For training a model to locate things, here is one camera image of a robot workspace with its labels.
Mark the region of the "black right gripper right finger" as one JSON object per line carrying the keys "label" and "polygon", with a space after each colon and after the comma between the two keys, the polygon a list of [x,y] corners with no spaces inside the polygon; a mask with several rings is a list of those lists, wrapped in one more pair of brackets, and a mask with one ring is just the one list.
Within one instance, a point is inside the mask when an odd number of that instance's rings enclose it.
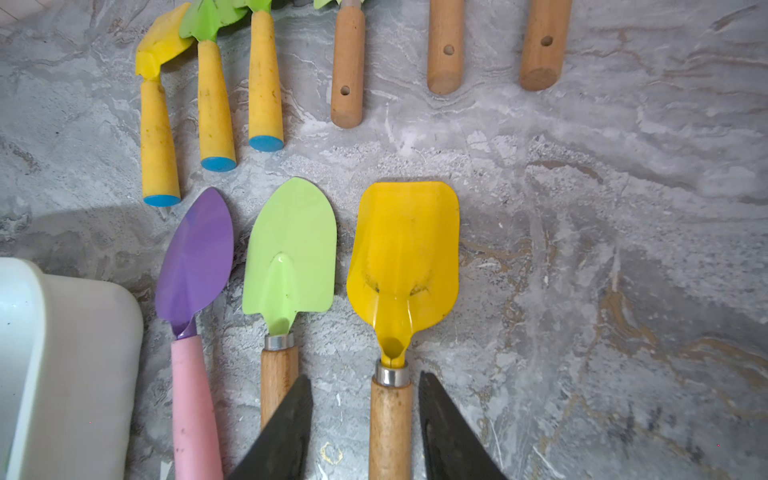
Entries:
{"label": "black right gripper right finger", "polygon": [[435,374],[420,373],[418,399],[427,479],[507,479]]}

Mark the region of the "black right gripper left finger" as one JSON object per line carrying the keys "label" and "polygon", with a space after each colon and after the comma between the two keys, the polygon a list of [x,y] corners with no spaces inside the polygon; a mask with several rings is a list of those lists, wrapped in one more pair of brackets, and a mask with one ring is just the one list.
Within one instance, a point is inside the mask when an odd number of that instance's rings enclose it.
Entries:
{"label": "black right gripper left finger", "polygon": [[312,412],[311,381],[301,374],[229,479],[303,479]]}

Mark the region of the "large green shovel blade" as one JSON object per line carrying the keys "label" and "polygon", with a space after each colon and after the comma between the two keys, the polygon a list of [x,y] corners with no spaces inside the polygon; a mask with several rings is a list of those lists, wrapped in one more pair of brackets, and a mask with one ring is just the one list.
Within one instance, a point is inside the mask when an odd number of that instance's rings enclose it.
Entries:
{"label": "large green shovel blade", "polygon": [[243,312],[267,325],[261,355],[261,425],[266,426],[298,377],[298,347],[291,332],[300,312],[332,306],[337,225],[324,193],[294,177],[263,206],[246,255]]}

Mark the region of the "pink handle shovel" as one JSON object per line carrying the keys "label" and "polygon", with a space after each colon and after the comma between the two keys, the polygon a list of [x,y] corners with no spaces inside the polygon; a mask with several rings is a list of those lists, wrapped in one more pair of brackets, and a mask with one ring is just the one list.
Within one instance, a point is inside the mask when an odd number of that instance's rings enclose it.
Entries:
{"label": "pink handle shovel", "polygon": [[155,309],[169,322],[172,433],[178,479],[222,479],[219,436],[195,315],[223,291],[233,264],[233,222],[221,194],[204,190],[180,222],[157,281]]}

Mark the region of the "white plastic storage box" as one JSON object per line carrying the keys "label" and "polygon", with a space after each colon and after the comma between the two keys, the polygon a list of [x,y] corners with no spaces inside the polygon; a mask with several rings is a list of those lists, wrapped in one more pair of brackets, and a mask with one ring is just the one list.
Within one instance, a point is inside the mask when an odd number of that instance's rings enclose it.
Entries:
{"label": "white plastic storage box", "polygon": [[142,338],[124,287],[2,259],[2,478],[123,478]]}

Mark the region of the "yellow square shovel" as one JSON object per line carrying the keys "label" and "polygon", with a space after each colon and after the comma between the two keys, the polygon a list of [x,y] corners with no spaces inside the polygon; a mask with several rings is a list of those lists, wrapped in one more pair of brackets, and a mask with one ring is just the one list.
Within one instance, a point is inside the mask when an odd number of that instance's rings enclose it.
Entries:
{"label": "yellow square shovel", "polygon": [[136,53],[136,74],[143,78],[140,121],[142,195],[144,202],[153,207],[170,207],[181,201],[161,67],[193,43],[191,38],[179,35],[189,7],[190,4],[185,2],[158,17],[139,43]]}

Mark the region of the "green shovel orange handle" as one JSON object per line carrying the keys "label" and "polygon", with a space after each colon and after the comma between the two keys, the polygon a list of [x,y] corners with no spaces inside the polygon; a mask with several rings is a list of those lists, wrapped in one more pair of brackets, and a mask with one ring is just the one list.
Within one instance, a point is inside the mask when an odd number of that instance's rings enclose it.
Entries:
{"label": "green shovel orange handle", "polygon": [[251,12],[248,77],[248,129],[250,146],[262,152],[284,147],[281,89],[271,0],[234,1]]}

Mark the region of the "green shovel wooden handle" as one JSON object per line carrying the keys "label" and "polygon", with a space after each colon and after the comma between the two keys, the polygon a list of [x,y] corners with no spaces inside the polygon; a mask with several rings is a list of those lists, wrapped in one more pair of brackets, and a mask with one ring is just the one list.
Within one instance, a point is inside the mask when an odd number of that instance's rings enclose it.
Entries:
{"label": "green shovel wooden handle", "polygon": [[463,80],[464,0],[431,0],[427,85],[437,95],[456,91]]}
{"label": "green shovel wooden handle", "polygon": [[531,0],[519,81],[528,91],[544,90],[561,77],[572,0]]}
{"label": "green shovel wooden handle", "polygon": [[365,15],[362,1],[338,1],[331,93],[331,120],[345,129],[363,118]]}

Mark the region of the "green shovel yellow handle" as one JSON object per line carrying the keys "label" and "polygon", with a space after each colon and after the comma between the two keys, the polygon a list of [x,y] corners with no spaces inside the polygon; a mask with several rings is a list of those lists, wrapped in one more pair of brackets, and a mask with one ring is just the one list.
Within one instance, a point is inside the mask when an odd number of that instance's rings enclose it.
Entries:
{"label": "green shovel yellow handle", "polygon": [[217,34],[242,19],[247,9],[237,1],[196,1],[183,15],[182,38],[197,40],[198,120],[201,165],[226,172],[237,165],[231,111]]}

